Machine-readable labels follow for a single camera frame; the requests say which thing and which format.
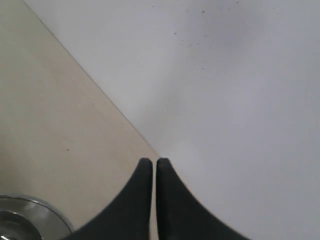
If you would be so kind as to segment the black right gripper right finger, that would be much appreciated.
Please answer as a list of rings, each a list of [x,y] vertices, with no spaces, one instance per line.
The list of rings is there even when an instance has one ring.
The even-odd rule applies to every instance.
[[[245,240],[191,194],[171,162],[156,162],[156,221],[160,240]]]

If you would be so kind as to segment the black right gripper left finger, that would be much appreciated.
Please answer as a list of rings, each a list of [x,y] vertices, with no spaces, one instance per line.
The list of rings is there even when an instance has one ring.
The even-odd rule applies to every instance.
[[[153,164],[139,160],[130,179],[95,218],[66,240],[148,240],[153,190]]]

